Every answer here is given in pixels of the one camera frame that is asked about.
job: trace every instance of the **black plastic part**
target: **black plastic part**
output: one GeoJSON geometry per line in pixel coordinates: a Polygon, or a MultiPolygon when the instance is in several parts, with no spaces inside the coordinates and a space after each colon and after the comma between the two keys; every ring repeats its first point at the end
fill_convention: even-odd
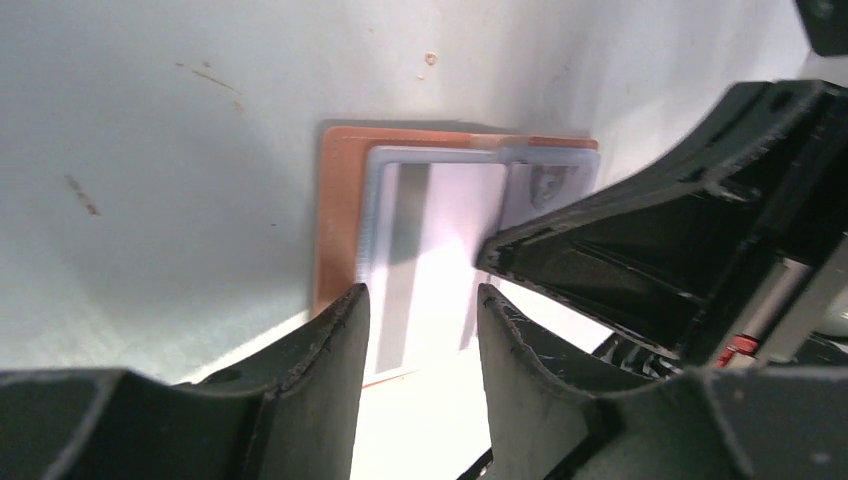
{"type": "Polygon", "coordinates": [[[555,337],[492,286],[478,307],[494,478],[848,478],[848,369],[692,369],[651,382],[555,337]],[[555,350],[573,363],[547,363],[555,350]]]}
{"type": "Polygon", "coordinates": [[[0,375],[0,477],[347,479],[368,340],[364,285],[198,385],[123,370],[0,375]]]}
{"type": "Polygon", "coordinates": [[[776,262],[814,274],[841,241],[846,98],[821,81],[737,84],[656,163],[496,234],[478,267],[707,364],[776,262]]]}
{"type": "Polygon", "coordinates": [[[813,51],[823,57],[848,55],[848,3],[796,0],[813,51]]]}

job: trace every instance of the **scuff mark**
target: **scuff mark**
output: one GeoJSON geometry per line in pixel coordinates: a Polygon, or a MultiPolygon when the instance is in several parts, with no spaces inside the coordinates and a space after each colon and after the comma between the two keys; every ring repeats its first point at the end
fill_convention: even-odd
{"type": "Polygon", "coordinates": [[[200,77],[200,78],[205,78],[206,80],[209,80],[209,81],[210,81],[210,82],[212,82],[212,83],[218,84],[218,85],[220,85],[220,86],[222,86],[222,87],[224,87],[224,88],[228,88],[228,89],[230,89],[230,90],[232,90],[232,91],[234,91],[234,92],[236,92],[236,93],[239,93],[239,92],[238,92],[238,90],[236,90],[235,88],[233,88],[233,87],[231,87],[231,86],[227,85],[226,83],[224,83],[224,82],[222,82],[222,81],[218,80],[218,79],[217,79],[217,78],[215,78],[215,77],[211,77],[211,76],[209,76],[209,75],[206,75],[205,73],[200,72],[200,71],[198,71],[198,70],[195,70],[195,69],[193,69],[193,68],[191,69],[191,73],[193,73],[193,74],[197,75],[197,76],[198,76],[198,77],[200,77]]]}
{"type": "Polygon", "coordinates": [[[65,182],[67,182],[68,186],[71,187],[71,190],[76,194],[77,199],[79,199],[80,203],[88,210],[88,214],[92,217],[99,217],[100,211],[97,210],[97,207],[94,205],[94,202],[91,201],[91,197],[89,197],[80,186],[79,182],[72,175],[65,175],[65,182]]]}

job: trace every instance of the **brown stain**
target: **brown stain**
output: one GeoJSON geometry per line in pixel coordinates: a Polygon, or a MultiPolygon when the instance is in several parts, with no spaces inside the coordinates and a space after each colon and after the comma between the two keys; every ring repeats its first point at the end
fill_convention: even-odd
{"type": "Polygon", "coordinates": [[[79,182],[72,175],[65,175],[65,182],[71,187],[71,190],[74,191],[74,194],[77,196],[77,199],[82,203],[86,210],[88,210],[88,214],[92,217],[99,217],[100,211],[97,210],[97,207],[94,205],[94,202],[91,201],[91,197],[89,197],[80,186],[79,182]]]}
{"type": "Polygon", "coordinates": [[[233,87],[231,87],[231,86],[227,85],[226,83],[224,83],[224,82],[222,82],[222,81],[218,80],[217,78],[214,78],[214,77],[211,77],[211,76],[209,76],[209,75],[206,75],[206,74],[205,74],[205,73],[203,73],[203,72],[197,71],[197,70],[195,70],[195,69],[193,69],[193,68],[192,68],[192,69],[191,69],[191,73],[193,73],[193,74],[197,75],[197,76],[198,76],[198,77],[200,77],[200,78],[205,78],[206,80],[209,80],[209,81],[210,81],[210,82],[212,82],[212,83],[215,83],[215,84],[217,84],[217,85],[220,85],[220,86],[222,86],[222,87],[224,87],[224,88],[228,88],[228,89],[230,89],[230,90],[232,90],[232,91],[234,91],[234,92],[238,93],[238,90],[236,90],[235,88],[233,88],[233,87]]]}

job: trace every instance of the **stain mark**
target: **stain mark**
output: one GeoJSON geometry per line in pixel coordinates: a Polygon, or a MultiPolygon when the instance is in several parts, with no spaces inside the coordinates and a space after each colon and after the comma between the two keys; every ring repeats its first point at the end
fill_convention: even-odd
{"type": "Polygon", "coordinates": [[[76,194],[77,199],[82,203],[86,210],[88,210],[88,214],[92,217],[99,217],[100,211],[97,210],[97,207],[94,206],[94,202],[91,201],[91,197],[86,195],[86,193],[82,190],[79,182],[72,175],[65,175],[65,182],[67,182],[68,186],[71,187],[71,190],[76,194]]]}
{"type": "Polygon", "coordinates": [[[217,78],[215,78],[215,77],[210,77],[209,75],[206,75],[205,73],[200,72],[200,71],[197,71],[197,70],[195,70],[195,69],[193,69],[193,68],[191,69],[191,73],[193,73],[193,74],[197,75],[197,76],[198,76],[198,77],[200,77],[200,78],[205,78],[206,80],[209,80],[209,81],[210,81],[210,82],[212,82],[212,83],[215,83],[215,84],[220,85],[220,86],[222,86],[222,87],[224,87],[224,88],[227,88],[227,89],[232,90],[232,91],[234,91],[234,92],[236,92],[236,93],[239,93],[239,92],[238,92],[238,90],[236,90],[235,88],[233,88],[233,87],[231,87],[231,86],[227,85],[226,83],[224,83],[224,82],[222,82],[222,81],[218,80],[218,79],[217,79],[217,78]]]}

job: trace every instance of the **scratch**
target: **scratch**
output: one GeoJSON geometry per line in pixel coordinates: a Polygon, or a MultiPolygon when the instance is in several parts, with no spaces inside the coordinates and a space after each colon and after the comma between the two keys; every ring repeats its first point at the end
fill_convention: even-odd
{"type": "Polygon", "coordinates": [[[195,70],[195,69],[193,69],[193,68],[192,68],[192,69],[191,69],[191,73],[193,73],[193,74],[197,75],[198,77],[205,78],[206,80],[209,80],[210,82],[217,83],[218,85],[220,85],[220,86],[222,86],[222,87],[224,87],[224,88],[229,88],[230,90],[232,90],[232,91],[234,91],[234,92],[236,92],[236,93],[239,93],[239,92],[238,92],[238,90],[236,90],[235,88],[233,88],[233,87],[231,87],[231,86],[227,85],[226,83],[224,83],[224,82],[222,82],[222,81],[218,80],[217,78],[210,77],[209,75],[206,75],[206,74],[205,74],[205,73],[203,73],[203,72],[199,72],[199,71],[197,71],[197,70],[195,70]]]}
{"type": "Polygon", "coordinates": [[[99,217],[100,211],[97,210],[96,206],[94,206],[94,202],[91,201],[91,197],[89,197],[88,195],[86,195],[85,192],[82,191],[82,187],[80,186],[79,182],[77,182],[76,179],[71,175],[65,175],[65,182],[67,182],[68,186],[71,187],[71,190],[74,191],[80,203],[82,203],[85,209],[88,210],[88,214],[92,217],[99,217]]]}

